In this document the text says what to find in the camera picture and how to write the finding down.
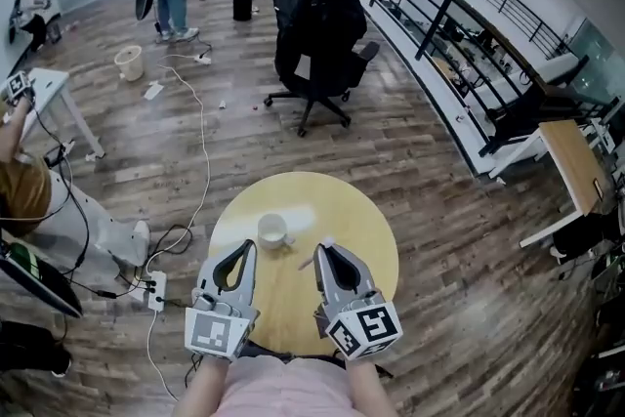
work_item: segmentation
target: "white marker cube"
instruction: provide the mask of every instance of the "white marker cube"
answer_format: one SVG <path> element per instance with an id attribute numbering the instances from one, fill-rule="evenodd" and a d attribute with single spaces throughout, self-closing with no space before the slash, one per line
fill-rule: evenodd
<path id="1" fill-rule="evenodd" d="M 403 335 L 393 303 L 339 313 L 325 333 L 347 360 L 379 353 Z"/>
<path id="2" fill-rule="evenodd" d="M 211 354 L 235 361 L 248 337 L 250 321 L 187 308 L 185 347 L 197 354 Z"/>

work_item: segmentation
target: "brown shirt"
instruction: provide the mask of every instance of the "brown shirt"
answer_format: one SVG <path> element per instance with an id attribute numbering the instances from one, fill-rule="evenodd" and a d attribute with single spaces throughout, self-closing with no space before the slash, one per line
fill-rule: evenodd
<path id="1" fill-rule="evenodd" d="M 4 111 L 0 106 L 0 127 Z M 32 165 L 13 160 L 11 163 L 0 162 L 0 217 L 4 218 L 42 218 L 46 215 L 52 184 L 50 174 L 43 161 Z M 16 237 L 37 228 L 38 223 L 19 223 L 0 221 L 2 228 Z"/>

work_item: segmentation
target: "white bucket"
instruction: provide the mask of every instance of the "white bucket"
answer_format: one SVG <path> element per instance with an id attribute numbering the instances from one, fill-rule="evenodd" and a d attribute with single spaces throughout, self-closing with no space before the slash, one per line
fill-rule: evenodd
<path id="1" fill-rule="evenodd" d="M 134 82 L 144 75 L 142 51 L 140 46 L 128 46 L 115 56 L 115 64 L 129 82 Z"/>

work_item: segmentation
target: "pink clothing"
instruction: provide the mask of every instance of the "pink clothing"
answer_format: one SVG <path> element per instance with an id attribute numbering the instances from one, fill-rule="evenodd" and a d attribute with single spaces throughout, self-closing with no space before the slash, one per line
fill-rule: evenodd
<path id="1" fill-rule="evenodd" d="M 215 417 L 363 417 L 350 400 L 345 370 L 318 359 L 284 364 L 241 358 L 229 369 Z"/>

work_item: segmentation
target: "white mug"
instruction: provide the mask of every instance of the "white mug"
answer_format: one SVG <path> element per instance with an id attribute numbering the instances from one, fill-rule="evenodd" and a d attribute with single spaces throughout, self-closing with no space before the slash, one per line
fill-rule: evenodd
<path id="1" fill-rule="evenodd" d="M 287 234 L 286 221 L 277 214 L 266 214 L 258 222 L 258 242 L 261 247 L 273 250 L 282 245 L 292 245 L 295 238 Z"/>

